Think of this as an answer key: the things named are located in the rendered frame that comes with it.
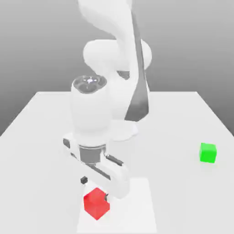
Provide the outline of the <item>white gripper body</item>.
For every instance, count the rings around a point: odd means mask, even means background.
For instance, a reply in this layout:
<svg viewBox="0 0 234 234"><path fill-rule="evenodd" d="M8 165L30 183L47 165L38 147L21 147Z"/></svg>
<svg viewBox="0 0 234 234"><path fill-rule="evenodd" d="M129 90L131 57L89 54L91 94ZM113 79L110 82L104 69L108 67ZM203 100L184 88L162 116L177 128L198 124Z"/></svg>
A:
<svg viewBox="0 0 234 234"><path fill-rule="evenodd" d="M105 147L72 149L64 148L66 154L78 162L81 176L100 186L107 194L123 199L130 190L127 166L106 153Z"/></svg>

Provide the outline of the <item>small red cube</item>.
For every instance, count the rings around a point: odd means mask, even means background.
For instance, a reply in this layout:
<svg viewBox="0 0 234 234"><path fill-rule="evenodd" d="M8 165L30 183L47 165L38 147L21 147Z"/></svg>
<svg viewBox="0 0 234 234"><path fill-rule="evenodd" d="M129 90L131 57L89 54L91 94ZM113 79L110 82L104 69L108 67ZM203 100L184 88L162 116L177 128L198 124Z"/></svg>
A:
<svg viewBox="0 0 234 234"><path fill-rule="evenodd" d="M110 203L106 200L106 193L98 187L87 193L83 201L84 210L95 220L99 220L110 210Z"/></svg>

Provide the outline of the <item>small green cube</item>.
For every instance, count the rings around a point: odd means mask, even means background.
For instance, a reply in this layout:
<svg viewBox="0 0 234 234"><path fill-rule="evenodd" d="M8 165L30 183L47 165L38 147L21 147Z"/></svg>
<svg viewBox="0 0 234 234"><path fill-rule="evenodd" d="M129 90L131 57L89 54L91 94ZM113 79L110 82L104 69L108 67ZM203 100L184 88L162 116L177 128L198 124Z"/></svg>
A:
<svg viewBox="0 0 234 234"><path fill-rule="evenodd" d="M201 143L199 157L201 162L215 163L217 149L215 144Z"/></svg>

